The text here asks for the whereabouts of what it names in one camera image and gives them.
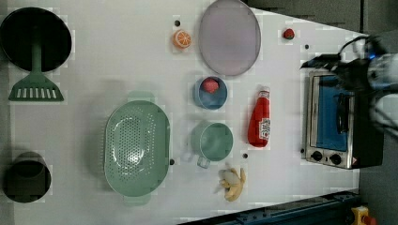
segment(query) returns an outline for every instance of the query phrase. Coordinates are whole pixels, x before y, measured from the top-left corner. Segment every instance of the bottle cap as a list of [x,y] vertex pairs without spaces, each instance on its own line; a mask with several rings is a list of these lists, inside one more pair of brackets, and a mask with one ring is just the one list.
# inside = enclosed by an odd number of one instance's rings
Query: bottle cap
[[262,86],[261,91],[266,91],[269,92],[269,87],[268,86]]

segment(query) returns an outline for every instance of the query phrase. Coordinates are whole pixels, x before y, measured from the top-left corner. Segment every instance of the ketchup bottle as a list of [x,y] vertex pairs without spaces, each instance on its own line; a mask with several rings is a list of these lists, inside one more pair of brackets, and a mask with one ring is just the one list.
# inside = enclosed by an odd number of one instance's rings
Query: ketchup bottle
[[258,94],[257,102],[250,119],[248,141],[254,147],[265,147],[270,133],[269,88]]

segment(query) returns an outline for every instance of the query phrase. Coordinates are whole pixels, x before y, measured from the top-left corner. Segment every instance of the orange fruit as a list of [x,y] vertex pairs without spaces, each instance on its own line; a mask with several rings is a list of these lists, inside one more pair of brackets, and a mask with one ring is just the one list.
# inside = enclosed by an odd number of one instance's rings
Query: orange fruit
[[179,49],[186,49],[191,45],[191,36],[184,30],[177,30],[173,35],[173,43]]

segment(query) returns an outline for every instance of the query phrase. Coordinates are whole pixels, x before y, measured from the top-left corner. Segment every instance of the mug handle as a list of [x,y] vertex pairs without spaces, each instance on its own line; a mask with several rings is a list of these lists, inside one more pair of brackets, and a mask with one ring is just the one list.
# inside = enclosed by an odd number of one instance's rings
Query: mug handle
[[197,165],[202,167],[202,168],[204,168],[204,169],[207,169],[208,166],[210,165],[210,160],[208,160],[207,158],[204,158],[204,157],[199,157]]

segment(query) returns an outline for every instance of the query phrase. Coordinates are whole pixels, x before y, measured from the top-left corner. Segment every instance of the small red object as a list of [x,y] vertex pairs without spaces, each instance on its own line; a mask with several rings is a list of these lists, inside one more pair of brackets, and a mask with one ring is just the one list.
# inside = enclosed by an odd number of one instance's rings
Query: small red object
[[295,37],[295,32],[292,29],[287,29],[283,32],[283,38],[293,39]]
[[369,216],[364,216],[362,218],[362,222],[364,222],[366,225],[377,225],[375,218]]
[[258,94],[249,123],[248,141],[254,147],[265,147],[270,134],[269,88]]
[[212,78],[206,78],[203,81],[203,89],[205,89],[205,91],[209,92],[210,94],[213,94],[219,88],[220,88],[219,83]]

